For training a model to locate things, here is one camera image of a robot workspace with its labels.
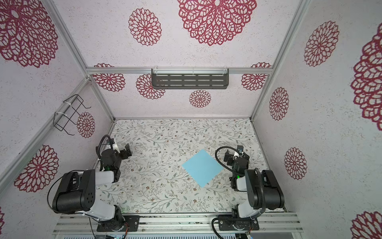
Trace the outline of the light blue square paper sheet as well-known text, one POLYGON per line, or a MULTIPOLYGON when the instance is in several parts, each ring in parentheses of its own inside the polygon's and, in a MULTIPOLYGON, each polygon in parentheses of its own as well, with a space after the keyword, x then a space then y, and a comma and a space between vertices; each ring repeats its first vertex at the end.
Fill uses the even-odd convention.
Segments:
POLYGON ((187 160, 182 167, 200 187, 205 187, 224 169, 204 149, 187 160))

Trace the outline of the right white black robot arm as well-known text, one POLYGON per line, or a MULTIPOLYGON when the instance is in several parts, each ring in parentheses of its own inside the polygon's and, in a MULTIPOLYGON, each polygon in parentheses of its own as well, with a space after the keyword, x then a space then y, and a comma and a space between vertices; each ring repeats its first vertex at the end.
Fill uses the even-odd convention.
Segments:
POLYGON ((229 178, 231 188, 247 195, 246 201, 232 209, 234 219, 255 219, 266 210, 284 208, 285 197, 273 171, 250 169, 250 156, 241 145, 237 148, 223 146, 221 149, 226 150, 221 165, 232 173, 229 178))

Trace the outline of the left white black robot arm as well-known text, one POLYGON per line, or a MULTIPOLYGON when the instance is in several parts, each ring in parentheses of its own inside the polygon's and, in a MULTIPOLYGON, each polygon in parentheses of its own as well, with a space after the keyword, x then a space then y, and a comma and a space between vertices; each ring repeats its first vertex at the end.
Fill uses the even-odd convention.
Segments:
POLYGON ((128 222, 116 205, 103 202, 96 195, 98 185, 119 181, 121 162, 132 156, 130 145, 119 149, 114 144, 100 154, 103 171, 94 169, 72 171, 63 175, 53 198, 51 209, 58 214, 80 214, 94 219, 99 232, 118 232, 127 227, 128 222))

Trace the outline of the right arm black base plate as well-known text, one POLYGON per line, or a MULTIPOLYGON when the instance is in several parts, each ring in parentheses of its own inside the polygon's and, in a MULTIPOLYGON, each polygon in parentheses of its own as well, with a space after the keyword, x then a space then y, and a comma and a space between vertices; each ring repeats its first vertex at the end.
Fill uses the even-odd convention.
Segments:
POLYGON ((257 231, 260 229, 257 219, 233 218, 228 215, 219 215, 217 218, 220 231, 257 231))

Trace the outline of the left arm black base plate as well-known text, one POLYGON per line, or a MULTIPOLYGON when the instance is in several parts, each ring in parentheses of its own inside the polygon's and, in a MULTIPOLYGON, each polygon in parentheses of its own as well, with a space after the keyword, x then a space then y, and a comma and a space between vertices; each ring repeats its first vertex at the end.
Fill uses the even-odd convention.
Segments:
POLYGON ((137 232, 140 216, 122 216, 98 223, 97 232, 137 232))

